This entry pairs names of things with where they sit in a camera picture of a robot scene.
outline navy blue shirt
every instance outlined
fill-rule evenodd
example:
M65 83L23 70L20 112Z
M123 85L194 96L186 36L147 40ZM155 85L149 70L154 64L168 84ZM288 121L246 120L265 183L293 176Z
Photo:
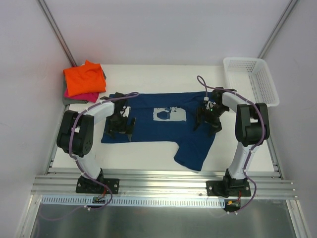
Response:
M205 95L205 92L140 94L128 99L129 118L136 118L131 141L176 142L179 149L175 161L200 171L214 140L214 135L208 136L210 125L207 123L193 131L196 109L202 105ZM102 138L102 143L125 142L129 142L125 134L116 134L115 139L104 134Z

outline table surface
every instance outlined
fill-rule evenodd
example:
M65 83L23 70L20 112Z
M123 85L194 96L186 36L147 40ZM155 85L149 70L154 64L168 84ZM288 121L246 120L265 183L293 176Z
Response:
M189 65L102 65L107 76L103 95L115 92L176 93L204 91L196 76L201 75L207 85L226 87L222 66ZM73 104L69 109L82 111L93 103ZM234 134L235 113L226 112L221 118L219 132L209 150L202 171L225 171L231 164L237 147ZM178 145L174 142L131 142L102 144L103 120L94 128L96 160L102 168L132 170L188 171L174 161ZM76 168L75 162L60 148L57 149L53 167ZM266 141L258 149L250 164L250 171L273 172L274 168Z

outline orange shirt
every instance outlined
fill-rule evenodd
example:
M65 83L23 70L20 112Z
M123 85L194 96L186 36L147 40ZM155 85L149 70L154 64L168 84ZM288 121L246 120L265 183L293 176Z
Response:
M101 93L106 91L106 81L99 63L86 60L79 67L64 69L69 97L83 93Z

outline white wall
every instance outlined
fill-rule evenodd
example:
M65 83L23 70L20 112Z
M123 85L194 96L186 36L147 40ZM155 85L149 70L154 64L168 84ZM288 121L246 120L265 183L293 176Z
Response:
M287 179L294 179L313 237L317 234L317 1L302 0L266 61L280 98L271 134Z
M77 63L257 57L289 0L47 0Z
M35 0L0 1L0 237L15 235L48 161L70 67Z

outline laundry basket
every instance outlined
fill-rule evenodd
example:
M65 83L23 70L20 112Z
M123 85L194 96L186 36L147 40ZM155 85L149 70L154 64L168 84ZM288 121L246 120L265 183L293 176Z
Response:
M279 104L278 94L263 59L227 57L223 60L227 88L234 88L243 97L268 107Z

